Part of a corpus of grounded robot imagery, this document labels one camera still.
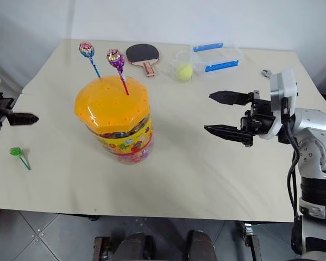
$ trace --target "colorful candy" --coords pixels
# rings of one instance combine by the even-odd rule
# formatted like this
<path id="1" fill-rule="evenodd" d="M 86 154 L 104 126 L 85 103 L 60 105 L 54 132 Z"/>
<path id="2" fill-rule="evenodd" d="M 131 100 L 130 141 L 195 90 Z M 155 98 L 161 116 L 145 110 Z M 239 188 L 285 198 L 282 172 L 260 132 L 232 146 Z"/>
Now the colorful candy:
<path id="1" fill-rule="evenodd" d="M 94 46 L 90 42 L 81 42 L 80 45 L 78 46 L 78 49 L 80 50 L 80 53 L 89 59 L 91 64 L 94 67 L 94 70 L 96 71 L 97 76 L 100 78 L 100 74 L 98 72 L 98 69 L 93 61 L 93 55 L 94 55 Z"/>
<path id="2" fill-rule="evenodd" d="M 126 90 L 126 94 L 129 95 L 127 85 L 126 85 L 126 77 L 123 74 L 123 67 L 124 67 L 124 55 L 118 49 L 109 49 L 108 55 L 106 56 L 109 63 L 112 67 L 116 68 L 118 74 L 121 77 L 121 81 L 123 83 L 123 87 Z"/>

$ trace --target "white table surface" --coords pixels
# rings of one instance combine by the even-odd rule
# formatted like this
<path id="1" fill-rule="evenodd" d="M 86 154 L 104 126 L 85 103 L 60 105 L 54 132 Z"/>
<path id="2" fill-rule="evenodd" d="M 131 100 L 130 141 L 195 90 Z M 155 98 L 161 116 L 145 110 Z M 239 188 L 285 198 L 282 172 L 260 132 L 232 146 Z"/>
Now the white table surface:
<path id="1" fill-rule="evenodd" d="M 109 48 L 123 53 L 131 43 L 93 41 L 95 62 L 106 76 L 116 74 L 106 61 Z M 123 165 L 108 157 L 101 144 L 73 114 L 73 102 L 95 78 L 79 41 L 65 40 L 37 76 L 24 88 L 14 110 L 32 112 L 32 126 L 0 131 L 0 208 L 96 215 L 164 216 L 258 221 L 292 221 L 286 174 L 292 157 L 289 145 L 277 138 L 254 138 L 254 146 L 222 140 L 204 125 L 239 126 L 248 107 L 218 104 L 208 94 L 218 90 L 260 90 L 269 98 L 273 73 L 292 67 L 299 88 L 299 107 L 326 110 L 294 52 L 244 50 L 238 68 L 194 76 L 189 83 L 170 77 L 169 62 L 188 46 L 157 44 L 156 75 L 125 66 L 125 74 L 149 92 L 155 148 L 145 161 Z M 23 149 L 32 167 L 9 154 Z"/>

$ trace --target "plastic jar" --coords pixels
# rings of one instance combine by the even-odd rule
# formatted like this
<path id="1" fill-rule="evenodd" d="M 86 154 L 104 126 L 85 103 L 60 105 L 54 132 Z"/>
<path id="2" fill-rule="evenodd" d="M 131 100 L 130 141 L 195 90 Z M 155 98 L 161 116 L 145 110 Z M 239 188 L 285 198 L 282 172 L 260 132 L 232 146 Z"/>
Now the plastic jar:
<path id="1" fill-rule="evenodd" d="M 127 77 L 129 95 L 119 76 L 96 79 L 80 91 L 75 114 L 120 162 L 133 164 L 153 148 L 153 130 L 147 90 Z"/>

